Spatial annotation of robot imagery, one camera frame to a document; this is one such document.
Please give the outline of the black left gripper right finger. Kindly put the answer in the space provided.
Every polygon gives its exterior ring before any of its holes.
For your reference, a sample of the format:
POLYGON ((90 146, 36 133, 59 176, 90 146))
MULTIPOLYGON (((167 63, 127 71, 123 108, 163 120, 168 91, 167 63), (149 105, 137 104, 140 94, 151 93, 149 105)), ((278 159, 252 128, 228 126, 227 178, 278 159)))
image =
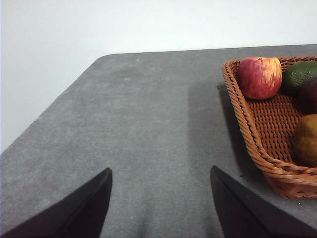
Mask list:
POLYGON ((211 189, 227 238, 315 238, 315 228, 282 211, 217 166, 211 168, 211 189))

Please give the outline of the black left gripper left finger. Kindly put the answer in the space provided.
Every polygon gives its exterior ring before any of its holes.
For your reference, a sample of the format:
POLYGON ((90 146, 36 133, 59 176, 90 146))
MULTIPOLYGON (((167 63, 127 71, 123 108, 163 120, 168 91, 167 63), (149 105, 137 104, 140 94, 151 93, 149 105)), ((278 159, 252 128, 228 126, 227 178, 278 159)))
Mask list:
POLYGON ((2 238, 98 238, 107 215, 112 170, 106 168, 60 202, 2 238))

